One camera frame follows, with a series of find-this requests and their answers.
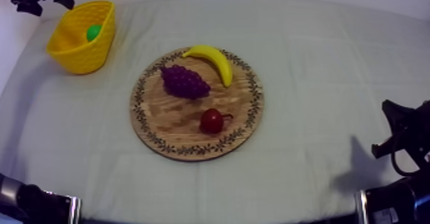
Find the decorative border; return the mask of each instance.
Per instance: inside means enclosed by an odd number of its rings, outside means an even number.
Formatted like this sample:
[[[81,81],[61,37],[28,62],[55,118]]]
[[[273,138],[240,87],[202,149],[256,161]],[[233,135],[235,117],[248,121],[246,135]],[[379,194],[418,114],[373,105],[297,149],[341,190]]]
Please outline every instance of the decorative border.
[[[243,70],[247,71],[246,80],[249,84],[250,93],[253,96],[253,99],[250,101],[251,108],[248,110],[248,117],[244,122],[245,129],[251,129],[256,123],[255,119],[258,113],[261,111],[259,107],[262,101],[262,93],[258,91],[261,89],[258,82],[255,80],[256,75],[251,71],[251,67],[245,63],[241,58],[237,57],[235,54],[228,52],[224,49],[220,50],[228,60],[231,60],[234,65],[241,67]],[[181,146],[175,147],[173,145],[167,144],[166,140],[158,137],[155,132],[152,132],[148,126],[147,115],[145,111],[140,107],[141,103],[143,103],[143,95],[145,94],[145,84],[147,83],[147,78],[154,75],[157,71],[159,71],[160,67],[165,66],[165,64],[169,61],[174,61],[177,58],[180,58],[185,51],[178,51],[173,53],[168,57],[163,57],[159,63],[152,65],[150,68],[146,69],[142,76],[139,78],[136,91],[134,93],[134,100],[136,101],[133,111],[136,113],[136,119],[141,124],[140,129],[145,132],[147,138],[156,144],[156,148],[159,149],[160,152],[164,153],[176,153],[178,156],[188,156],[188,155],[198,155],[203,156],[205,154],[211,152],[224,152],[224,149],[233,144],[237,138],[240,138],[245,133],[245,129],[239,127],[234,129],[229,135],[226,135],[219,139],[218,143],[213,145],[208,143],[206,145],[193,145],[193,146]]]

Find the wood grain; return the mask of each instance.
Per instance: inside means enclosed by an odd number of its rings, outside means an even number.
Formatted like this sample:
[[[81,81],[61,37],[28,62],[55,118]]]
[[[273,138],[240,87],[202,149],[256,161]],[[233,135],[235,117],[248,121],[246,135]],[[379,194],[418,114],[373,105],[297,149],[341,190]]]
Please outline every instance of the wood grain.
[[[142,73],[131,95],[131,123],[139,138],[158,154],[178,161],[205,161],[231,152],[251,136],[262,116],[264,95],[257,75],[236,55],[221,50],[233,69],[232,84],[225,88],[212,63],[181,57],[188,49],[165,54]],[[174,64],[198,72],[211,86],[209,96],[189,100],[168,95],[159,68]],[[218,134],[199,129],[200,117],[209,108],[234,116]]]

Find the banana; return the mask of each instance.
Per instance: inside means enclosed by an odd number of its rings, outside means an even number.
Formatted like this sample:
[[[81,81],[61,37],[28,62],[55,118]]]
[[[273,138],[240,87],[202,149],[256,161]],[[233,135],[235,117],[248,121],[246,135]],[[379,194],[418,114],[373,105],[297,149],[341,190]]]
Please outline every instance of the banana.
[[[218,69],[224,86],[229,87],[232,84],[232,67],[224,54],[218,49],[209,45],[195,45],[182,55],[183,58],[187,58],[188,56],[205,58],[211,61]]]

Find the round wooden tray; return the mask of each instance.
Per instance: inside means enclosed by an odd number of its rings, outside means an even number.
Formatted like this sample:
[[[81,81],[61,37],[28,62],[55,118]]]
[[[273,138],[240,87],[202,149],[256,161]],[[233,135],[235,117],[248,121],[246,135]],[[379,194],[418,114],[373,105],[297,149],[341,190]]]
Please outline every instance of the round wooden tray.
[[[233,82],[225,88],[211,63],[181,57],[188,49],[162,56],[142,73],[131,95],[131,123],[139,138],[158,154],[178,161],[205,161],[231,152],[251,136],[262,116],[263,89],[251,67],[236,55],[221,50],[233,69]],[[189,100],[168,95],[159,68],[174,64],[198,72],[211,86],[209,96]],[[218,134],[199,129],[200,117],[209,108],[234,116]]]

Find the purple grapes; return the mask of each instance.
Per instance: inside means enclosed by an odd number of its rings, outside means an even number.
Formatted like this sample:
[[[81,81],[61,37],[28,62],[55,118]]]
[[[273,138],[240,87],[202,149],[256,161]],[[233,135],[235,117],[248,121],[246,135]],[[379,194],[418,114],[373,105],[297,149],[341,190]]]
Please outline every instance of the purple grapes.
[[[198,99],[209,95],[211,87],[196,72],[183,66],[161,67],[164,89],[180,98]]]

